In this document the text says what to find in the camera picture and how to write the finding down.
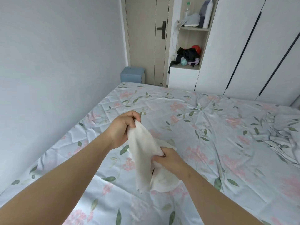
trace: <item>black wardrobe handle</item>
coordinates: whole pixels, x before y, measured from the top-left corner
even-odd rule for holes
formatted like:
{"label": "black wardrobe handle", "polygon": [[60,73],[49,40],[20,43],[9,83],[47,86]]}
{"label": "black wardrobe handle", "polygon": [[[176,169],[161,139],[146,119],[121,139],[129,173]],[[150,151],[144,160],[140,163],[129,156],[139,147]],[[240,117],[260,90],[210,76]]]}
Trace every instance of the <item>black wardrobe handle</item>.
{"label": "black wardrobe handle", "polygon": [[163,21],[163,27],[157,27],[156,30],[163,30],[161,39],[165,39],[165,34],[166,34],[166,21]]}

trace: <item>shelf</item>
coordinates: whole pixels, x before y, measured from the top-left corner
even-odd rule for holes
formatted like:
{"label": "shelf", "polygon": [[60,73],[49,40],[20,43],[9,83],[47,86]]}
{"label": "shelf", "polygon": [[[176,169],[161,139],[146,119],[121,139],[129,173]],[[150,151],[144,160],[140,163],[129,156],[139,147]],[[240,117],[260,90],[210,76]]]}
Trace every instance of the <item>shelf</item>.
{"label": "shelf", "polygon": [[180,29],[191,30],[191,31],[209,31],[209,28],[185,27],[185,26],[182,26]]}
{"label": "shelf", "polygon": [[186,66],[182,66],[182,65],[172,65],[171,68],[179,68],[179,69],[191,69],[191,70],[198,70],[199,71],[199,65],[195,65],[194,67],[191,65],[186,65]]}

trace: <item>wardrobe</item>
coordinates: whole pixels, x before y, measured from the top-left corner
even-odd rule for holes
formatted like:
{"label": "wardrobe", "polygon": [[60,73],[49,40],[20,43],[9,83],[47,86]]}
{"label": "wardrobe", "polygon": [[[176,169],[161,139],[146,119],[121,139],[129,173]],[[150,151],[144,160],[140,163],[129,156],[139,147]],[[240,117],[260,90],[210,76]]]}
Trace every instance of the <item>wardrobe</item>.
{"label": "wardrobe", "polygon": [[300,95],[300,0],[219,0],[195,88],[289,106]]}

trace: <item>person's right arm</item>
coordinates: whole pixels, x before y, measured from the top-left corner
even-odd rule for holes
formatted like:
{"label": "person's right arm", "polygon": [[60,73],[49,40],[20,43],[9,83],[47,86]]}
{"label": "person's right arm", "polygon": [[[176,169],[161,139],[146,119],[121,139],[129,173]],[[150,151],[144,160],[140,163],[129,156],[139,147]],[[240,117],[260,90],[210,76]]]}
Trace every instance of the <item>person's right arm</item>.
{"label": "person's right arm", "polygon": [[261,225],[257,218],[215,189],[184,162],[173,148],[161,149],[166,156],[154,156],[152,160],[163,165],[183,181],[205,225]]}

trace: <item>bed sheet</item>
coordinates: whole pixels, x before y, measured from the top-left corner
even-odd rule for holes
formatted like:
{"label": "bed sheet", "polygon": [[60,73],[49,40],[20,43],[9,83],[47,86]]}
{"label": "bed sheet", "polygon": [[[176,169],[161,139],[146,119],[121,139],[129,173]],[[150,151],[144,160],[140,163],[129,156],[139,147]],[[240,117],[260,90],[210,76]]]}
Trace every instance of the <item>bed sheet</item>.
{"label": "bed sheet", "polygon": [[[83,149],[119,114],[135,110],[158,139],[264,224],[300,224],[300,170],[265,142],[292,107],[122,83],[0,195],[0,206]],[[203,224],[181,183],[140,194],[128,144],[112,150],[64,224]]]}

